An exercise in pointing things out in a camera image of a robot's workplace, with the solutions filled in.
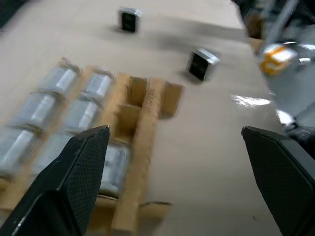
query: cardboard divider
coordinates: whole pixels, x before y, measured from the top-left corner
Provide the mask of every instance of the cardboard divider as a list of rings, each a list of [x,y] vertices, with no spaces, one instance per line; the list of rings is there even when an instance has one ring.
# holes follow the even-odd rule
[[[139,206],[144,203],[163,89],[163,79],[150,80],[132,145],[133,158],[126,177],[125,190],[120,195],[113,218],[113,235],[133,235],[136,233]]]
[[[171,118],[176,114],[184,87],[165,82],[161,100],[160,118]]]
[[[145,78],[131,77],[127,88],[126,103],[142,107],[144,97],[147,93],[148,80]]]
[[[112,126],[111,139],[127,143],[132,142],[139,121],[141,108],[132,105],[120,105],[117,123]]]
[[[118,75],[114,85],[110,89],[110,94],[107,100],[105,110],[102,116],[95,123],[95,127],[101,125],[113,126],[117,123],[117,113],[119,107],[124,104],[127,96],[127,86],[130,80],[130,75],[121,73]]]
[[[111,223],[118,200],[106,196],[98,196],[95,205],[86,235],[108,235],[111,232]],[[147,202],[140,205],[139,224],[145,224],[148,219],[154,219],[160,223],[169,213],[171,207],[170,203],[165,202]]]

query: small metal box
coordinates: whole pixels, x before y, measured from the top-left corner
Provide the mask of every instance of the small metal box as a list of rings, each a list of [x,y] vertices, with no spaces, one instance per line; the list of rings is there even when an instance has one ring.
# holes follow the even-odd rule
[[[120,10],[121,28],[124,31],[136,32],[139,27],[141,11],[135,8],[123,8]]]
[[[219,62],[220,59],[209,50],[199,48],[191,54],[188,71],[200,81],[206,81],[211,78]]]

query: metal rod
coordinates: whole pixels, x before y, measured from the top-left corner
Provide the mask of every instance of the metal rod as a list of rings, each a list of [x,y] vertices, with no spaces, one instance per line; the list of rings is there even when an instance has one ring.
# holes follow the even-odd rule
[[[264,19],[267,19],[269,17],[270,11],[274,7],[275,2],[276,0],[267,0],[267,3],[261,14]]]
[[[266,40],[264,41],[263,47],[261,48],[260,55],[262,55],[264,48],[272,43],[274,43],[281,33],[281,29],[284,27],[286,22],[288,21],[290,15],[295,10],[299,0],[288,0],[285,4],[284,8],[282,9],[279,17],[277,18],[276,22],[273,24],[270,32]]]

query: table surface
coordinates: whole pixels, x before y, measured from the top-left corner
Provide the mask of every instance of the table surface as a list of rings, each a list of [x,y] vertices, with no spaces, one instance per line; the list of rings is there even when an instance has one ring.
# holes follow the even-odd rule
[[[121,6],[142,10],[139,33],[119,31]],[[185,73],[196,47],[221,59],[203,84]],[[31,0],[0,33],[0,52],[3,124],[61,57],[184,85],[176,117],[157,125],[147,199],[174,207],[154,235],[281,235],[241,129],[282,129],[230,1]]]

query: cardboard tray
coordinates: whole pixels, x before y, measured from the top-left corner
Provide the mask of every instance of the cardboard tray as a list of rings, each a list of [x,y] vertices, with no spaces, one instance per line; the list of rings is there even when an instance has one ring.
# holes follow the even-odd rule
[[[80,85],[67,102],[76,97],[80,86],[94,71],[86,68]],[[148,172],[152,156],[156,123],[159,118],[176,114],[183,86],[165,82],[161,78],[145,79],[122,73],[111,86],[104,110],[95,126],[110,125],[111,139],[131,144],[132,159],[126,176],[125,189],[119,199],[99,195],[87,234],[135,235],[140,222],[155,219],[160,222],[171,208],[171,203],[145,202]],[[60,126],[56,122],[53,133]],[[0,194],[0,214],[9,214],[30,185],[32,161],[36,152],[23,166],[21,172]]]

